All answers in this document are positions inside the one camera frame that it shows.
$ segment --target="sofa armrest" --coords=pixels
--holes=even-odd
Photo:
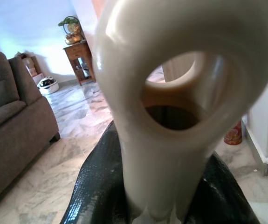
[[[14,74],[21,101],[24,101],[27,105],[31,105],[41,97],[40,91],[28,73],[21,58],[14,57],[8,61]]]

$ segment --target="decorative vase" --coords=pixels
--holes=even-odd
[[[146,81],[191,51],[184,76]],[[109,1],[93,56],[120,138],[131,223],[181,223],[216,144],[268,82],[268,0]]]

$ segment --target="gray sofa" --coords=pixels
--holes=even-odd
[[[7,60],[0,52],[0,193],[59,138],[53,111],[22,60]]]

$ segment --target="black base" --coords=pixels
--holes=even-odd
[[[61,224],[130,224],[128,214],[121,149],[111,123],[80,170]],[[208,161],[186,219],[181,221],[184,224],[259,224],[239,185],[217,154]]]
[[[56,135],[54,135],[54,137],[50,140],[50,142],[56,142],[60,140],[60,134],[59,132],[56,133]]]

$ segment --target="sofa leg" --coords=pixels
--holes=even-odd
[[[56,135],[54,135],[54,137],[50,140],[50,142],[56,142],[59,141],[60,139],[60,134],[59,132],[56,133]]]

